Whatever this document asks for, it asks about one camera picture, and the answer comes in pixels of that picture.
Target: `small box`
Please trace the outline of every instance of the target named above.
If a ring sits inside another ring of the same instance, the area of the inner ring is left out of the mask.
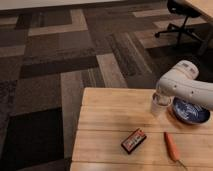
[[[121,146],[124,148],[124,150],[128,154],[131,154],[132,151],[137,146],[139,146],[145,139],[146,139],[146,134],[140,128],[138,128],[127,139],[125,139],[121,143]]]

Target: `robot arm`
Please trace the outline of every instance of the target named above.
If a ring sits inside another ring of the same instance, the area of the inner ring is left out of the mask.
[[[187,102],[213,110],[213,83],[195,81],[199,71],[189,61],[180,61],[157,83],[158,102],[176,96]]]

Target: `table top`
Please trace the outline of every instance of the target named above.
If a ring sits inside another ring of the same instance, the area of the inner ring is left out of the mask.
[[[189,126],[165,112],[150,113],[154,90],[86,88],[71,171],[184,170],[168,156],[163,132],[172,133],[189,170],[213,170],[213,119]],[[128,155],[120,146],[141,128],[147,139]]]
[[[184,0],[192,8],[199,11],[208,20],[213,20],[213,0]]]

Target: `black chair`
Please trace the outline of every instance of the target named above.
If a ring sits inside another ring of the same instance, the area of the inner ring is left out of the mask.
[[[182,34],[186,34],[186,35],[190,36],[191,38],[202,43],[202,40],[194,33],[193,28],[186,28],[186,22],[189,17],[196,18],[196,17],[199,17],[201,14],[199,12],[195,11],[193,8],[190,8],[189,6],[182,4],[182,3],[178,3],[175,0],[168,0],[167,7],[168,7],[168,10],[170,13],[186,16],[185,20],[184,20],[182,26],[180,26],[180,27],[170,23],[167,27],[167,30],[156,33],[155,37],[159,38],[161,33],[175,33],[176,32],[176,33],[178,33],[176,46],[179,46]]]

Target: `patterned carpet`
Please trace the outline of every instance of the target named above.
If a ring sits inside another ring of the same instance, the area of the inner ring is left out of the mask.
[[[69,170],[85,87],[154,88],[181,59],[213,82],[212,45],[197,58],[190,38],[175,49],[175,34],[153,36],[182,21],[164,0],[0,15],[0,170]]]

